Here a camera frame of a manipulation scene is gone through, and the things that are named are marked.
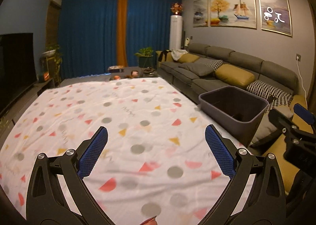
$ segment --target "artificial flower arrangement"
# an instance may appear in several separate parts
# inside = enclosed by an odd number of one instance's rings
[[[175,3],[170,9],[171,9],[171,12],[173,12],[175,15],[180,15],[183,10],[183,5],[179,3]]]

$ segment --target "green plant pot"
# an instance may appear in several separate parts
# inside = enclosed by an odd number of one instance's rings
[[[139,56],[138,57],[138,67],[139,68],[153,68],[154,63],[153,63],[153,56]]]

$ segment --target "gray wall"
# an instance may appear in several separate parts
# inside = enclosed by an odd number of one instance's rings
[[[257,30],[236,27],[193,28],[193,1],[183,0],[184,30],[191,42],[227,47],[237,52],[275,62],[298,74],[295,55],[301,55],[299,67],[308,92],[314,64],[315,40],[308,0],[289,0],[293,37],[261,30],[260,5],[256,0]]]
[[[33,33],[34,63],[45,50],[46,14],[49,0],[4,0],[0,6],[0,34]]]

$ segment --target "painted yellow tree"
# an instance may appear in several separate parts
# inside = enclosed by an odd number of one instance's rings
[[[213,0],[211,4],[211,12],[217,12],[219,18],[220,12],[225,12],[229,8],[229,2],[226,0]]]

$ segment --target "bed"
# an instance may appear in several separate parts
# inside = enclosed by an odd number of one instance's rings
[[[63,155],[104,126],[108,143],[83,181],[106,214],[117,225],[137,225],[155,215],[158,224],[196,225],[229,182],[205,142],[209,124],[241,147],[162,78],[46,90],[21,116],[0,151],[0,183],[26,217],[27,187],[37,155]],[[63,177],[59,179],[70,208],[79,213]],[[235,212],[241,211],[253,179]]]

